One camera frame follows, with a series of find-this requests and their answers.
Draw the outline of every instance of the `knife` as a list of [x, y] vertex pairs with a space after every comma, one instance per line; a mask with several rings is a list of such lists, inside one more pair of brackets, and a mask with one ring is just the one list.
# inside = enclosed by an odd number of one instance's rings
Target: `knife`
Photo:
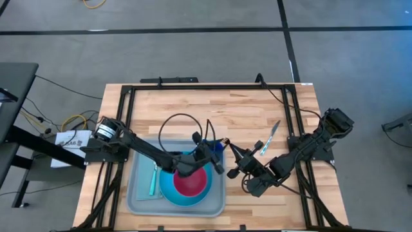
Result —
[[156, 187], [156, 175], [157, 175], [157, 165], [154, 162], [154, 170], [152, 175], [152, 182], [150, 183], [150, 192], [149, 195], [153, 196], [155, 194], [155, 187]]
[[272, 139], [273, 139], [273, 135], [275, 134], [275, 132], [276, 132], [276, 130], [277, 130], [277, 127], [279, 126], [279, 123], [281, 123], [280, 120], [279, 120], [277, 123], [275, 123], [275, 125], [273, 126], [272, 131], [271, 131], [270, 136], [269, 136], [269, 139], [268, 139], [268, 141], [266, 142], [266, 144], [265, 144], [265, 146], [263, 147], [263, 149], [260, 151], [260, 155], [265, 154], [266, 149], [269, 147], [269, 144], [270, 144], [270, 142], [271, 142]]

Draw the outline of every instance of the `pink bowl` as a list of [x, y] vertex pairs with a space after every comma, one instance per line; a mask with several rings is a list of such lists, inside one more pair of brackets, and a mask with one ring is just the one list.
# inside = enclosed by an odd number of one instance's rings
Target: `pink bowl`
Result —
[[178, 172], [173, 174], [173, 185], [185, 197], [195, 197], [205, 190], [207, 184], [206, 171], [203, 168], [195, 171], [190, 177], [181, 178]]

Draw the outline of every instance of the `black table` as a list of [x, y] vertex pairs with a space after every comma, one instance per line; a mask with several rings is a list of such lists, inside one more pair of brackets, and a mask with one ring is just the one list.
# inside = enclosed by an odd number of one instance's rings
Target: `black table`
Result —
[[32, 87], [38, 67], [35, 63], [0, 63], [0, 87], [19, 98], [17, 102], [3, 103], [0, 106], [0, 188], [11, 165], [26, 169], [12, 206], [15, 208], [21, 205], [28, 186], [26, 178], [33, 164], [32, 159], [16, 155], [20, 145], [80, 169], [86, 169], [82, 157], [13, 125]]

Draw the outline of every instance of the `wooden tabletop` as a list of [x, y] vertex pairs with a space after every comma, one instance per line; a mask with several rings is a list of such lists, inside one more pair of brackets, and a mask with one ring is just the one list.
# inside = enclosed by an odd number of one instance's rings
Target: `wooden tabletop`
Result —
[[[121, 86], [121, 84], [106, 85], [100, 117], [116, 117]], [[296, 90], [302, 109], [320, 113], [312, 85], [296, 84]], [[273, 90], [273, 92], [281, 99], [279, 90]], [[123, 115], [126, 114], [127, 102], [126, 99]], [[291, 112], [295, 131], [298, 131], [294, 111]], [[288, 153], [285, 109], [267, 90], [138, 90], [133, 105], [131, 129], [141, 138], [156, 138], [163, 121], [175, 113], [191, 114], [201, 122], [202, 126], [205, 126], [206, 119], [210, 119], [218, 138], [228, 137], [231, 142], [241, 148], [253, 148], [258, 140], [266, 142], [273, 125], [281, 120], [265, 155], [256, 157], [265, 163], [272, 157]], [[305, 132], [313, 132], [317, 127], [318, 118], [311, 113], [303, 111], [301, 113]], [[197, 126], [189, 119], [177, 117], [164, 128], [162, 136], [190, 140], [192, 133], [196, 130], [198, 130]], [[225, 150], [225, 156], [226, 171], [228, 171], [235, 166], [234, 157], [230, 150]], [[325, 162], [314, 161], [312, 163], [319, 196], [336, 218], [343, 224], [347, 224], [335, 171]], [[239, 229], [240, 224], [245, 224], [247, 229], [305, 228], [301, 199], [298, 195], [284, 188], [272, 187], [266, 190], [261, 197], [253, 197], [242, 191], [242, 175], [236, 179], [226, 178], [226, 206], [218, 217], [133, 215], [126, 206], [126, 189], [131, 164], [131, 160], [125, 163], [115, 224], [117, 230], [157, 229], [157, 226], [181, 230]], [[74, 226], [83, 222], [90, 213], [99, 168], [100, 164], [91, 164], [86, 169]], [[102, 172], [97, 200], [102, 191], [104, 174], [105, 171]], [[295, 171], [284, 184], [298, 191]], [[312, 200], [309, 200], [309, 206], [312, 212], [312, 223], [315, 224]], [[110, 207], [111, 199], [106, 205], [104, 226], [108, 225]]]

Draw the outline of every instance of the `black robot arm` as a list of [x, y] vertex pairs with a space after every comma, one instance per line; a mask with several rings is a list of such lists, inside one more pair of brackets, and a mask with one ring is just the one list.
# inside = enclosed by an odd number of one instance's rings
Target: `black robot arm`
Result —
[[164, 151], [137, 137], [131, 130], [126, 129], [123, 122], [104, 118], [88, 146], [80, 149], [87, 155], [96, 156], [101, 153], [116, 155], [132, 149], [154, 160], [162, 170], [169, 173], [177, 171], [181, 177], [192, 175], [208, 162], [213, 164], [217, 173], [222, 174], [224, 169], [219, 164], [220, 158], [212, 151], [215, 143], [220, 140], [203, 140], [198, 132], [193, 133], [192, 139], [196, 149], [191, 154], [184, 155], [181, 151]]
[[250, 175], [252, 178], [246, 183], [247, 191], [255, 197], [260, 197], [270, 186], [278, 187], [284, 182], [297, 162], [312, 158], [319, 149], [329, 150], [335, 144], [329, 143], [330, 139], [341, 139], [351, 132], [352, 128], [353, 121], [340, 109], [329, 109], [312, 134], [302, 136], [290, 153], [274, 157], [265, 165], [254, 157], [255, 152], [263, 147], [261, 141], [255, 144], [252, 151], [231, 144], [237, 167], [230, 170], [227, 176], [231, 179], [236, 178], [240, 171]]

